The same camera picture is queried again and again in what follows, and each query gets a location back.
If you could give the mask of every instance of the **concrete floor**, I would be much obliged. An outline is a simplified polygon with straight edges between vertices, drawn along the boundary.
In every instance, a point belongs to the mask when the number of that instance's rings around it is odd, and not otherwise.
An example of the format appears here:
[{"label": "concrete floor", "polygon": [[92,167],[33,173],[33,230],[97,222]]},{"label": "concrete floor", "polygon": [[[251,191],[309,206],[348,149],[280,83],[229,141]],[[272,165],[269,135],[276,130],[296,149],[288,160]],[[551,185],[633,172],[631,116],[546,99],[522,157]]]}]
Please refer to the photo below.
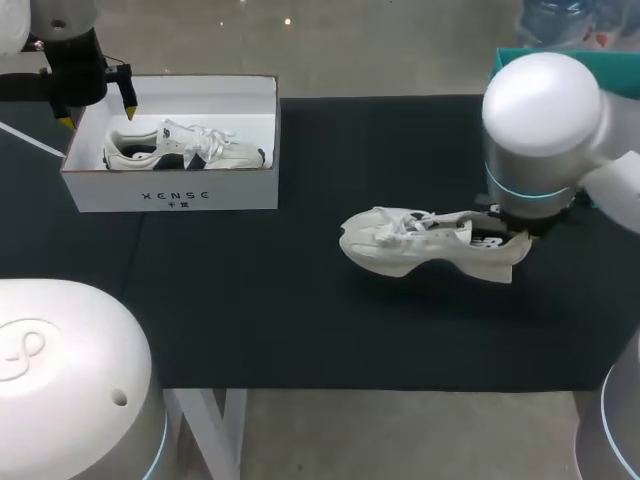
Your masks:
[{"label": "concrete floor", "polygon": [[[495,48],[511,44],[518,2],[98,3],[104,53],[135,73],[271,73],[282,96],[366,96],[483,91]],[[43,65],[21,55],[0,73]],[[568,392],[259,390],[247,420],[244,480],[577,478]]]}]

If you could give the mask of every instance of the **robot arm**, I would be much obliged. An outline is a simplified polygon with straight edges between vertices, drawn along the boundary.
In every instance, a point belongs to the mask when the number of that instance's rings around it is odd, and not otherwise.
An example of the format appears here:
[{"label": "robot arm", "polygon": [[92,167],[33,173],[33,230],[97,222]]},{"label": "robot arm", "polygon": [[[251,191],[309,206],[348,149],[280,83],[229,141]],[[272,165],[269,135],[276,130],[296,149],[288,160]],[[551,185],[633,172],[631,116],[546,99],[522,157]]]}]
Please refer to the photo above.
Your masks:
[{"label": "robot arm", "polygon": [[[107,84],[117,83],[127,116],[133,118],[138,103],[131,66],[107,64],[93,28],[98,17],[93,0],[31,0],[30,5],[29,0],[0,0],[0,12],[0,53],[42,50],[50,66],[28,78],[1,76],[9,86],[2,90],[10,91],[12,99],[44,96],[54,116],[73,127],[69,107],[99,102]],[[18,82],[19,88],[12,88]]]},{"label": "robot arm", "polygon": [[482,116],[489,193],[509,224],[544,233],[584,188],[640,234],[639,102],[600,90],[571,57],[536,53],[494,77]]}]

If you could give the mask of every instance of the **shoe box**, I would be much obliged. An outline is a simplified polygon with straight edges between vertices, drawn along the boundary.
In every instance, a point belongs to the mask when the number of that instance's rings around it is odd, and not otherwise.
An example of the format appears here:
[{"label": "shoe box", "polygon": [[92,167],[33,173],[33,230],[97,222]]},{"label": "shoe box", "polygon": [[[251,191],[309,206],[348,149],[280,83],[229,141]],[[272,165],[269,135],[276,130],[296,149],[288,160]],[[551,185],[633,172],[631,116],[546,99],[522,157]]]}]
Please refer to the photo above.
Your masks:
[{"label": "shoe box", "polygon": [[[277,78],[252,75],[137,76],[138,108],[129,120],[117,85],[85,108],[61,173],[81,212],[278,208],[280,110]],[[270,168],[110,171],[107,133],[155,131],[165,119],[233,132],[270,157]]]}]

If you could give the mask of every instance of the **white sneaker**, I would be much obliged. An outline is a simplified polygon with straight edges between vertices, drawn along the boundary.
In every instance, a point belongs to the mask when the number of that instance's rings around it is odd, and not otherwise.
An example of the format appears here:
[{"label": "white sneaker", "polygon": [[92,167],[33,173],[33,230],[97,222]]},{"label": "white sneaker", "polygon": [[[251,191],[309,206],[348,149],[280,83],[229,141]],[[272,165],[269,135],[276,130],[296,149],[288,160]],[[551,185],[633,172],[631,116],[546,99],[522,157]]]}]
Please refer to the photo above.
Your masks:
[{"label": "white sneaker", "polygon": [[208,170],[269,168],[264,151],[230,135],[165,120],[143,135],[107,134],[104,162],[109,170]]},{"label": "white sneaker", "polygon": [[498,218],[478,212],[435,215],[376,207],[343,225],[342,251],[374,273],[403,277],[429,260],[453,263],[466,275],[511,283],[513,265],[531,248],[526,232],[512,234]]}]

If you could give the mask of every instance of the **table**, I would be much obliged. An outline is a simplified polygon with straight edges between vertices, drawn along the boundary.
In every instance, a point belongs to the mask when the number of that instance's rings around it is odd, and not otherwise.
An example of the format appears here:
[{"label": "table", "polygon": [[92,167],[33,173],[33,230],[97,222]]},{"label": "table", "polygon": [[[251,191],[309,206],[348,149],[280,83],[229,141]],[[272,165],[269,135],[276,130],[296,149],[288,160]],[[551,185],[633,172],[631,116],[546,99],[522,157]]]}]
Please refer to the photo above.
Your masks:
[{"label": "table", "polygon": [[[80,214],[59,159],[0,131],[0,276],[123,301],[167,388],[596,388],[640,316],[640,237],[598,210],[575,209],[512,285],[438,262],[379,277],[338,247],[341,222],[374,205],[477,208],[480,102],[283,100],[277,211]],[[15,107],[0,121],[36,108]],[[37,108],[33,130],[51,134]]]}]

